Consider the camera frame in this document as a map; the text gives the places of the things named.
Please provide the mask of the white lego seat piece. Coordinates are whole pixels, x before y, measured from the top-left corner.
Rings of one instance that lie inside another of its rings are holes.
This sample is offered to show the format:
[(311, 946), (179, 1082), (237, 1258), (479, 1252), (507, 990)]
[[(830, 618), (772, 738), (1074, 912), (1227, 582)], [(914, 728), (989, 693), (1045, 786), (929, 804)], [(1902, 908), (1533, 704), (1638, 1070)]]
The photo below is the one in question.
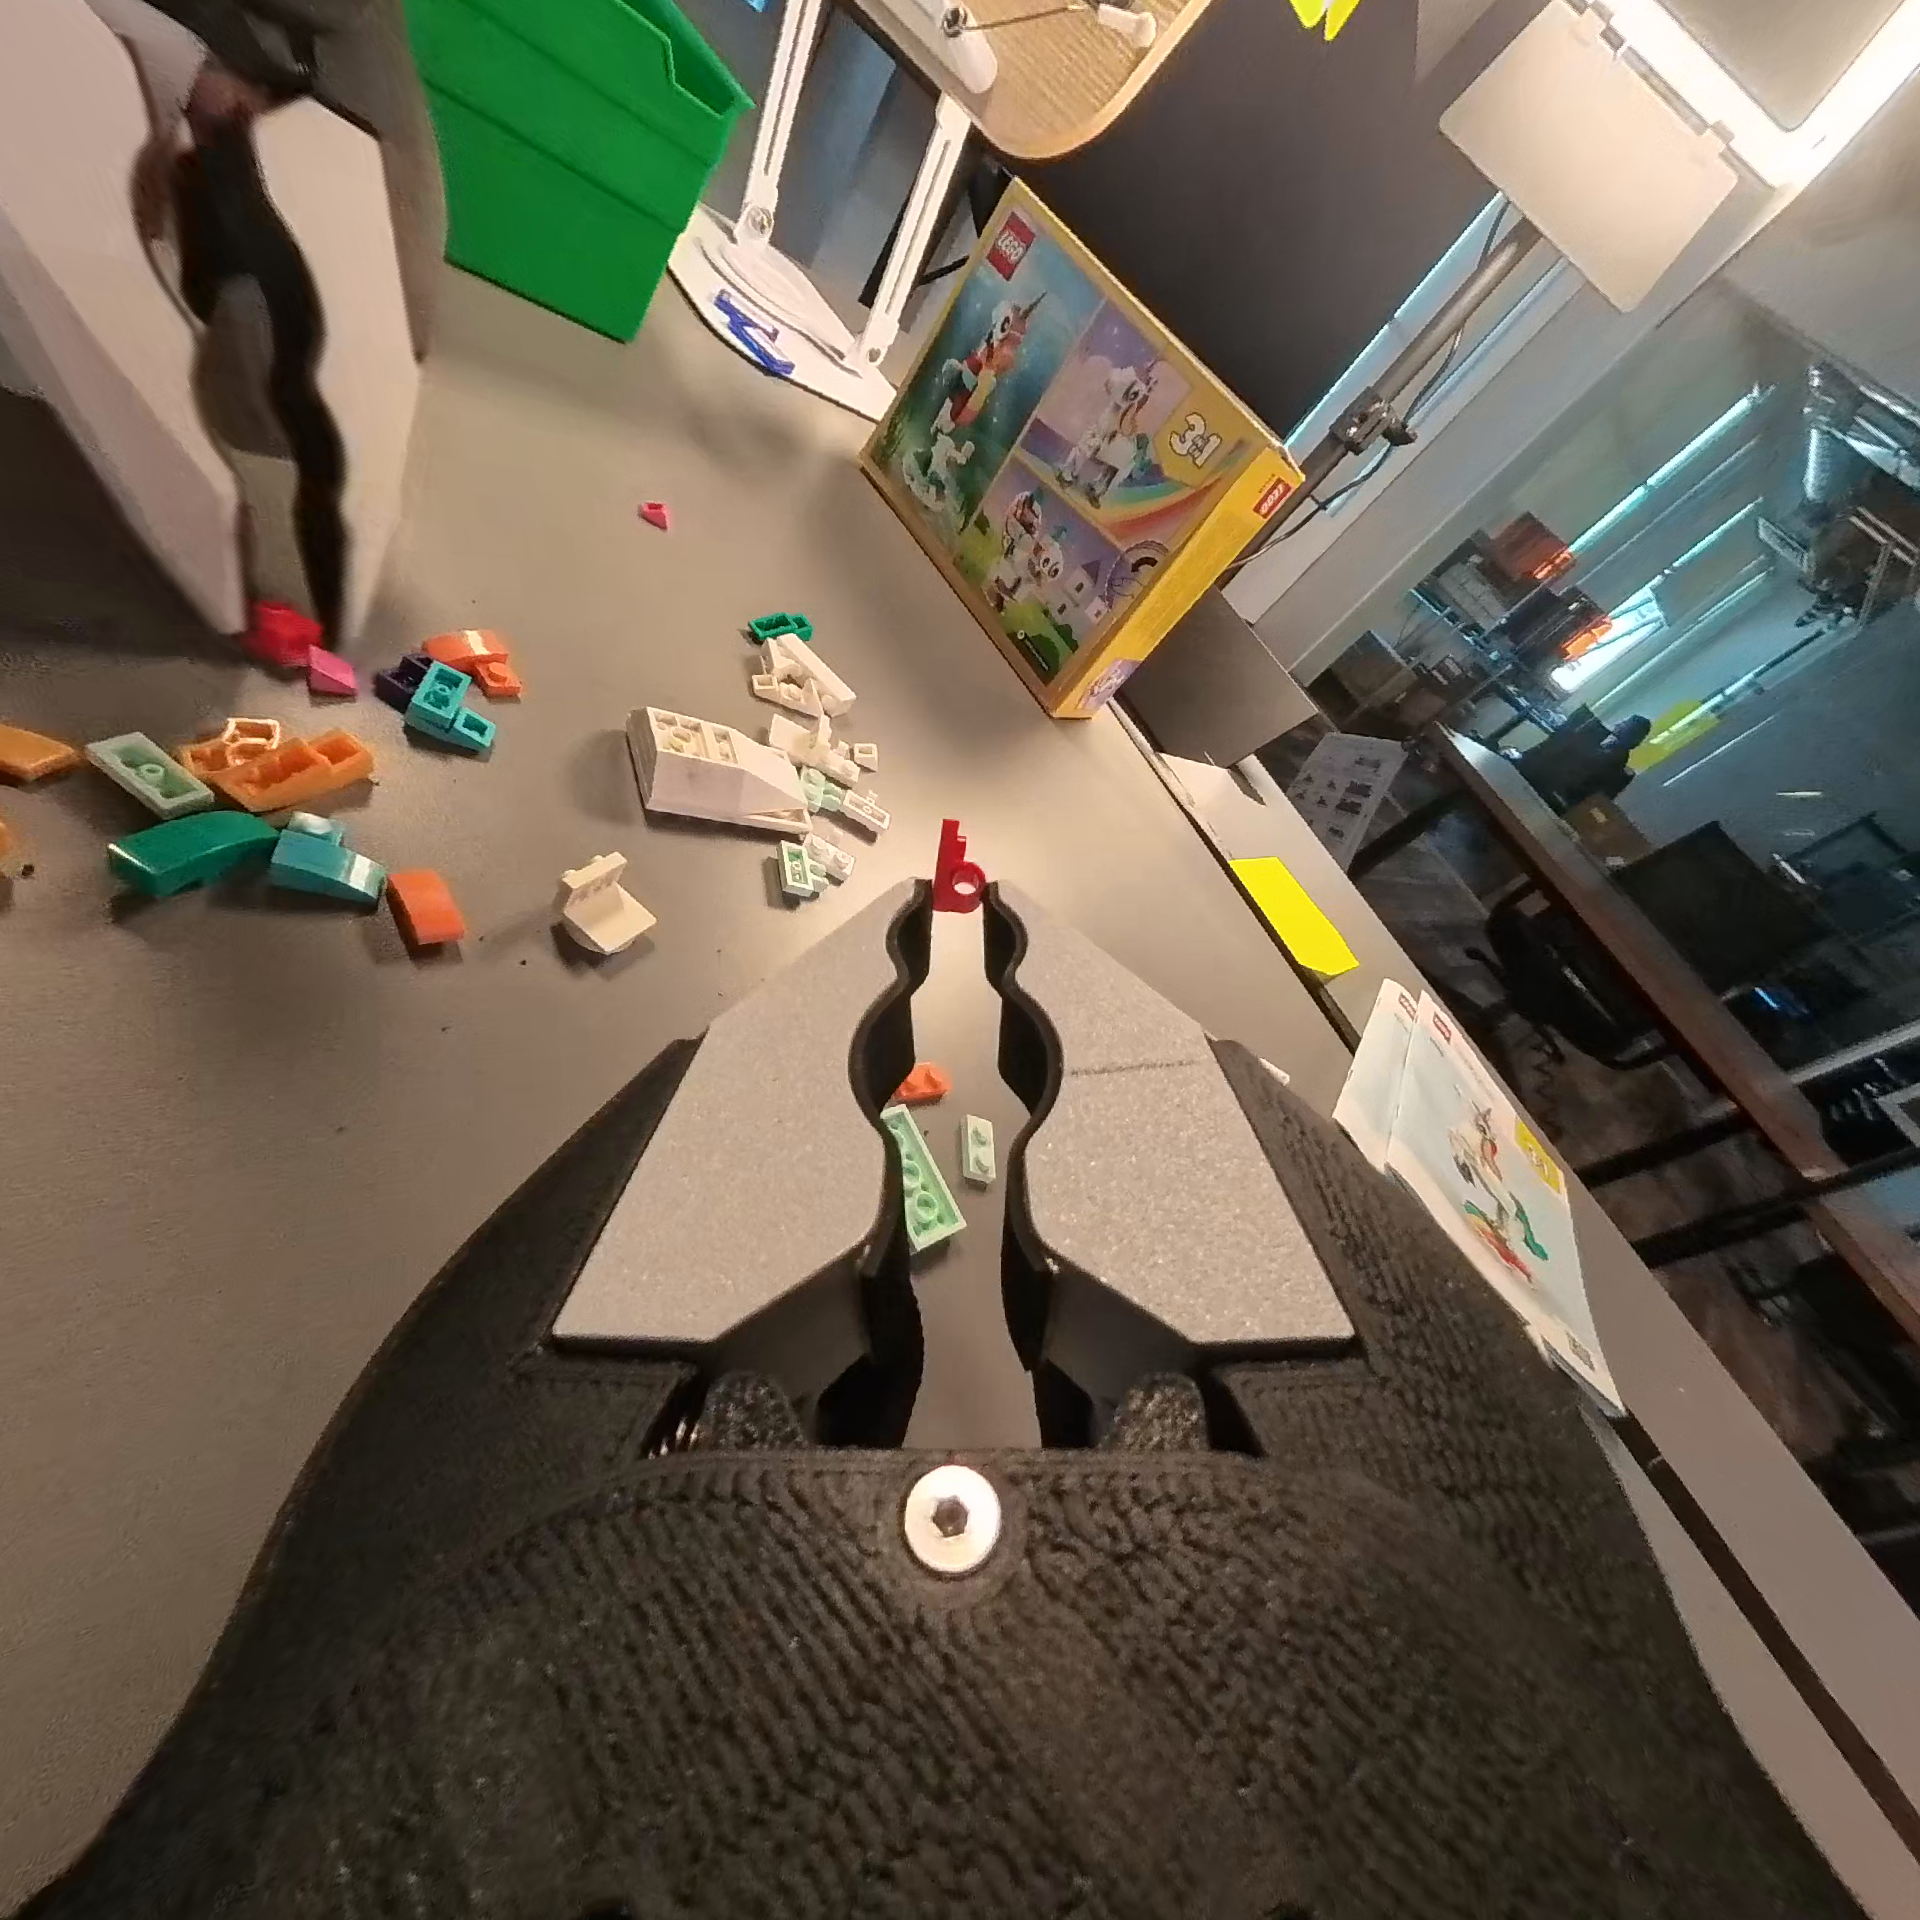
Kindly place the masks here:
[(594, 963), (626, 952), (658, 925), (655, 915), (628, 892), (626, 872), (625, 853), (603, 853), (557, 880), (559, 935)]

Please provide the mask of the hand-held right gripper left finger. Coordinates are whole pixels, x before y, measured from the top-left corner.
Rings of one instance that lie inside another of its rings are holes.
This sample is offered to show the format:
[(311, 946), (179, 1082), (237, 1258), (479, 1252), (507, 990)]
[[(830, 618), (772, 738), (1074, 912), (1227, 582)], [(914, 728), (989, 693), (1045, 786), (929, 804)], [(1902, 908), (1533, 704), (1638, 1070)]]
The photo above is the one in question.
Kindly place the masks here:
[(694, 1364), (857, 1364), (891, 1237), (860, 1045), (907, 992), (901, 880), (711, 1022), (550, 1336)]

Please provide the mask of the printed paper sheet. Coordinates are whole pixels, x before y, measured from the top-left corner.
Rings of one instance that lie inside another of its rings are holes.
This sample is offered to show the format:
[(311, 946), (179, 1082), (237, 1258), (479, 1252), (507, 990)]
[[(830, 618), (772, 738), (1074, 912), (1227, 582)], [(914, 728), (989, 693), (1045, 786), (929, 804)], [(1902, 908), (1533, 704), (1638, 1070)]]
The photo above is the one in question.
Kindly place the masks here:
[(1353, 868), (1405, 758), (1401, 741), (1330, 731), (1287, 780), (1287, 802), (1343, 872)]

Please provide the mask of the white lamp stand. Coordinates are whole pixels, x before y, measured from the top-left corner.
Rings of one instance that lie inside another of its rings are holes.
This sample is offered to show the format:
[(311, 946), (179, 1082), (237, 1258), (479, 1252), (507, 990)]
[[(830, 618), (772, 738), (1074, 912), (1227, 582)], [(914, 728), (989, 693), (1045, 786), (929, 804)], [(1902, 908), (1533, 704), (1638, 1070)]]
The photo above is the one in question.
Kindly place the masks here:
[(934, 79), (929, 141), (881, 258), (862, 330), (850, 332), (836, 317), (802, 266), (775, 239), (783, 160), (825, 20), (823, 3), (782, 4), (741, 208), (727, 220), (698, 206), (670, 251), (667, 277), (708, 333), (758, 372), (876, 422), (895, 392), (883, 363), (945, 228), (945, 203), (977, 127), (972, 108), (991, 92), (999, 66), (988, 24), (970, 4), (886, 3), (855, 4), (855, 12), (886, 32), (903, 30), (906, 50)]

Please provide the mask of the white flat panel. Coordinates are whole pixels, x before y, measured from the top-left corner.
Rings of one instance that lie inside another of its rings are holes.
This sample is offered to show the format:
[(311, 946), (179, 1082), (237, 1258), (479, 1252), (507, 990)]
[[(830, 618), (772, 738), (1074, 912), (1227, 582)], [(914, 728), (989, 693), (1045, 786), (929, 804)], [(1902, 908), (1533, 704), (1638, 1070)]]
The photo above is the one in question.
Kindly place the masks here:
[(1445, 140), (1619, 314), (1645, 302), (1738, 192), (1724, 140), (1551, 3), (1437, 122)]

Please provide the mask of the black monitor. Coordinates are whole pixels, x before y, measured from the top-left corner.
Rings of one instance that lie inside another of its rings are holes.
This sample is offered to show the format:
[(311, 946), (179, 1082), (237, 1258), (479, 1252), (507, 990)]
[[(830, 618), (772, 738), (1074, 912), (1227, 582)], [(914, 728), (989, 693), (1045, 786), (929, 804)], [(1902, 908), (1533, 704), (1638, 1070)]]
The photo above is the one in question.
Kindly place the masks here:
[(1210, 4), (1116, 126), (1020, 179), (1289, 439), (1493, 198), (1437, 124), (1535, 13), (1366, 3), (1324, 42)]

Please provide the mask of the long brown table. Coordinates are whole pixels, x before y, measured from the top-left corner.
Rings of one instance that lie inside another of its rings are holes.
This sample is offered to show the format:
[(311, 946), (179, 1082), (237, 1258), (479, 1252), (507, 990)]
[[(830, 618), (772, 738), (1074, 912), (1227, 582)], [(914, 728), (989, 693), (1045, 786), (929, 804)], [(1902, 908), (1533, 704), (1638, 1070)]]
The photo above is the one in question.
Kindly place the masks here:
[(1563, 908), (1609, 952), (1658, 1030), (1711, 1090), (1793, 1170), (1782, 1189), (1798, 1219), (1871, 1292), (1908, 1336), (1918, 1336), (1916, 1244), (1861, 1190), (1893, 1170), (1845, 1168), (1818, 1124), (1818, 1108), (1765, 1047), (1649, 916), (1607, 878), (1572, 829), (1497, 751), (1446, 728), (1429, 726), (1423, 744), (1446, 767), (1495, 838), (1519, 863), (1539, 894)]

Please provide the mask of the round wooden table top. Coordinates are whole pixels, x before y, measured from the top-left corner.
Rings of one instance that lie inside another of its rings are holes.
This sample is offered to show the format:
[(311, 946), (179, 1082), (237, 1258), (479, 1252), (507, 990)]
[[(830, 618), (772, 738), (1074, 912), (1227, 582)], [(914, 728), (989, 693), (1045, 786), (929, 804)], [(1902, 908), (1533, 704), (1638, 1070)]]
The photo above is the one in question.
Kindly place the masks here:
[(1057, 160), (1111, 130), (1181, 50), (1210, 3), (942, 4), (965, 106), (988, 146)]

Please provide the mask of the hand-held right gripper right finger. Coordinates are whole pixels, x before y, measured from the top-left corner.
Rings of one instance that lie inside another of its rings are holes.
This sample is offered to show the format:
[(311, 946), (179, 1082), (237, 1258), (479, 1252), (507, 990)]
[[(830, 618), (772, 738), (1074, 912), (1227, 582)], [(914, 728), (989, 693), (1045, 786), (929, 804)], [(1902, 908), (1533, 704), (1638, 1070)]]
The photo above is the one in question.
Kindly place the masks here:
[(980, 908), (1023, 1363), (1337, 1354), (1355, 1327), (1204, 1026), (1012, 884)]

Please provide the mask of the lego instruction booklet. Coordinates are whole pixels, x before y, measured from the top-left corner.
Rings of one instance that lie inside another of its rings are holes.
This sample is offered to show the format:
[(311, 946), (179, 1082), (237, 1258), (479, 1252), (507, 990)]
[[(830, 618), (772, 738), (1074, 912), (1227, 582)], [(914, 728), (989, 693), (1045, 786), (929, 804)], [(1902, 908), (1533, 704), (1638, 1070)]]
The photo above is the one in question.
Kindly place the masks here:
[(1333, 1106), (1335, 1127), (1377, 1170), (1386, 1170), (1417, 1022), (1420, 995), (1386, 979)]
[(1439, 1002), (1387, 982), (1383, 1007), (1393, 1035), (1383, 1170), (1427, 1207), (1543, 1355), (1611, 1420), (1623, 1420), (1579, 1260), (1567, 1174)]

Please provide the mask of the pile of colourful lego bricks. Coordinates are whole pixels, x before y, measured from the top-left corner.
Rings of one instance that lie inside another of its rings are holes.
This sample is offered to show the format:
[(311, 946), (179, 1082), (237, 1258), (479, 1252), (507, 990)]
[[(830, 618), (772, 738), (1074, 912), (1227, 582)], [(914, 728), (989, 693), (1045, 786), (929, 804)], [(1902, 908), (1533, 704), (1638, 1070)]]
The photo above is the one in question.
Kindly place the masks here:
[[(473, 760), (495, 744), (486, 704), (524, 694), (513, 644), (486, 628), (438, 634), (377, 670), (371, 685), (407, 741)], [(148, 815), (105, 853), (113, 882), (127, 895), (163, 900), (245, 872), (326, 904), (385, 904), (413, 956), (467, 939), (465, 912), (441, 872), (394, 868), (350, 843), (337, 807), (372, 786), (377, 756), (348, 726), (298, 734), (270, 716), (230, 716), (167, 750), (139, 731), (76, 747), (7, 722), (2, 760), (7, 783), (41, 783), (87, 765)]]

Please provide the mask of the yellow lego set box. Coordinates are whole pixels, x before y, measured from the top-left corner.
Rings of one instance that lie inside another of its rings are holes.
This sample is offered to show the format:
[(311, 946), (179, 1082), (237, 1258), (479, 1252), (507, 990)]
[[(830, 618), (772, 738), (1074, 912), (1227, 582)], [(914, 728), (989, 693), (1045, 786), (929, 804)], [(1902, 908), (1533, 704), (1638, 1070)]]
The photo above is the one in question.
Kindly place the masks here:
[(1089, 720), (1306, 472), (1009, 182), (860, 468), (1045, 712)]

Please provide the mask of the black office chair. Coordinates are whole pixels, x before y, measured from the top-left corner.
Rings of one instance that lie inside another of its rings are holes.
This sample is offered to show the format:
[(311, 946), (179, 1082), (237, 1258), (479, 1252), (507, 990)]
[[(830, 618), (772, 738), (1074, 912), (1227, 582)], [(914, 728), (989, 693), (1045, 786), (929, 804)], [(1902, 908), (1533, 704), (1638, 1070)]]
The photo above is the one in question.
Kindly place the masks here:
[(1543, 1032), (1619, 1071), (1666, 1053), (1638, 988), (1563, 904), (1522, 884), (1495, 900), (1484, 936), (1505, 1002)]

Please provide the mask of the yellow sticky note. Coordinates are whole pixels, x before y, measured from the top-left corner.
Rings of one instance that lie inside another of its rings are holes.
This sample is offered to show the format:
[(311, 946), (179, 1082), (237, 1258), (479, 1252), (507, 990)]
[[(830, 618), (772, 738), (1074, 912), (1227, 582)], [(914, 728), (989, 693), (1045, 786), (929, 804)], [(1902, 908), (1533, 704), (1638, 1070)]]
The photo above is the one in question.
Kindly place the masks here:
[(1287, 861), (1275, 855), (1236, 855), (1229, 872), (1301, 972), (1327, 982), (1359, 966), (1358, 952)]

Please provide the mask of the green plastic bin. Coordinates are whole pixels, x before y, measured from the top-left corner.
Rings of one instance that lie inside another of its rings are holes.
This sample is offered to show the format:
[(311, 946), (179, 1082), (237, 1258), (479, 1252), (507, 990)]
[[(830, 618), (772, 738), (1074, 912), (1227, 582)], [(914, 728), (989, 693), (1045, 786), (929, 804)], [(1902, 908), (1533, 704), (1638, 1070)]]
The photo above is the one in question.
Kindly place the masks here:
[(553, 176), (675, 243), (751, 108), (677, 4), (410, 3), (447, 203)]
[(639, 330), (714, 152), (603, 101), (510, 115), (429, 84), (447, 260), (614, 343)]

